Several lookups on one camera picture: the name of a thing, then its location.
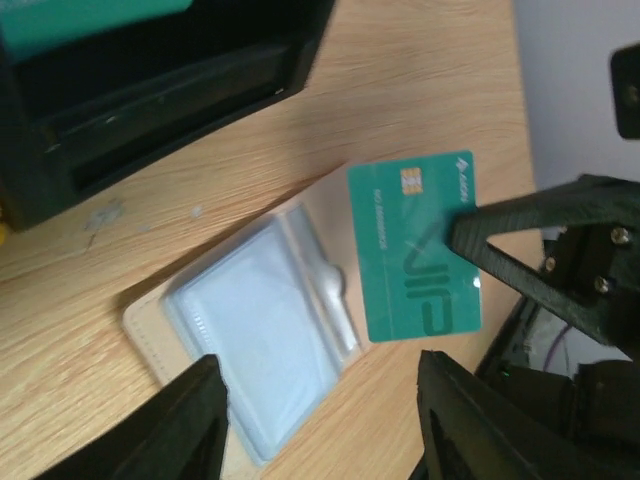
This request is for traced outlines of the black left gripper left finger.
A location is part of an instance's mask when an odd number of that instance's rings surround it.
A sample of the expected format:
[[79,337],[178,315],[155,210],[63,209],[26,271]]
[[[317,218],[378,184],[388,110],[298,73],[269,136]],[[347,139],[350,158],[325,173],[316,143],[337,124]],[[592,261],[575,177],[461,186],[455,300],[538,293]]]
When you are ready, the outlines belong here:
[[44,472],[46,479],[219,479],[227,388],[207,354],[114,428]]

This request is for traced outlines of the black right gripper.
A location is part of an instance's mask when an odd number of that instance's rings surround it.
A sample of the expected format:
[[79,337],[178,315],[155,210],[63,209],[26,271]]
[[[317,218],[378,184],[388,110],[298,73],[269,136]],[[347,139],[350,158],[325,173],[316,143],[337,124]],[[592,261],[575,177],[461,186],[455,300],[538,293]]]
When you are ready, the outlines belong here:
[[545,449],[639,447],[639,185],[583,175],[455,217],[449,249],[625,360],[484,373],[484,418]]

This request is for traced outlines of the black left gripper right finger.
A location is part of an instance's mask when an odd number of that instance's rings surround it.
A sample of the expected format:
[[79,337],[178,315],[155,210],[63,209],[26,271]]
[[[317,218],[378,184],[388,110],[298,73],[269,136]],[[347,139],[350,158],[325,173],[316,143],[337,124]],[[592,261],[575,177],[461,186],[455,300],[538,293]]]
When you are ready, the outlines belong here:
[[421,354],[424,452],[413,479],[636,479],[639,366],[604,360],[573,377],[502,365],[477,376]]

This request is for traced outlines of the green VIP card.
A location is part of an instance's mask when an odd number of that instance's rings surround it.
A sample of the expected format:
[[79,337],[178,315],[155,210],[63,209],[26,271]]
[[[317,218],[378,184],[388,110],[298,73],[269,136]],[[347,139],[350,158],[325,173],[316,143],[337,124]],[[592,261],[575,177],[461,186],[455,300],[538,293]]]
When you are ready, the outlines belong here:
[[369,340],[480,330],[479,270],[447,245],[454,217],[476,209],[473,154],[357,165],[347,184]]

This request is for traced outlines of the beige card holder wallet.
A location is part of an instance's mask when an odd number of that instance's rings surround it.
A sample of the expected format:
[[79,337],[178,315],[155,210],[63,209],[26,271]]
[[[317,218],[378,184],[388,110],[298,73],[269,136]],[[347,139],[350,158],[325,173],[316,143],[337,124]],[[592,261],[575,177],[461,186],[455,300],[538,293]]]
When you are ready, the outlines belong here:
[[229,394],[226,479],[256,479],[370,347],[347,171],[338,168],[126,307],[168,384],[215,355]]

